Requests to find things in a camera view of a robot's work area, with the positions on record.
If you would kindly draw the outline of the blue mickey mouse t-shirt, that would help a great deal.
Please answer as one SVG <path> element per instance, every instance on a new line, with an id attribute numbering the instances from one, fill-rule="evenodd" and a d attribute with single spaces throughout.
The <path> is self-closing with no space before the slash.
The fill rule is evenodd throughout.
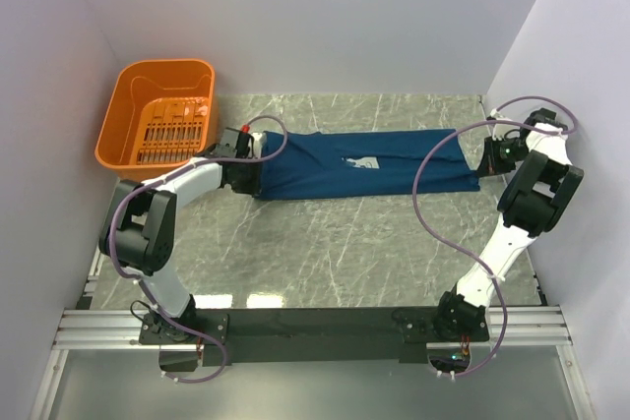
<path id="1" fill-rule="evenodd" d="M 453 129 L 288 134 L 283 151 L 263 162 L 261 200 L 410 195 L 415 173 Z M 429 160 L 418 194 L 478 192 L 478 178 L 456 139 Z"/>

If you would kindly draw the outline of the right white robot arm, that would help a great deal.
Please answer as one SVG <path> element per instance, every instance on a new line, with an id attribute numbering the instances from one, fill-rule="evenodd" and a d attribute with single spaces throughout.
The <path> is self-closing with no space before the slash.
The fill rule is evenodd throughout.
<path id="1" fill-rule="evenodd" d="M 445 292 L 432 316 L 435 334 L 445 340 L 488 339 L 485 310 L 518 257 L 543 233 L 551 231 L 584 178 L 570 161 L 567 126 L 554 111 L 540 108 L 526 119 L 526 129 L 484 140 L 479 177 L 512 173 L 499 199 L 495 230 L 476 263 Z"/>

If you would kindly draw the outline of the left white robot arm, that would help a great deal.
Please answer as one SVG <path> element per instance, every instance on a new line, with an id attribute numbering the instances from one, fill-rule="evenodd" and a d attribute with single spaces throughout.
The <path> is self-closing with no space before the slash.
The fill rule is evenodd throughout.
<path id="1" fill-rule="evenodd" d="M 99 250 L 118 274 L 141 286 L 161 330 L 173 342 L 197 329 L 196 303 L 169 263 L 179 210 L 224 187 L 254 196 L 260 188 L 260 139 L 248 125 L 227 128 L 219 143 L 182 166 L 145 182 L 120 181 L 99 235 Z"/>

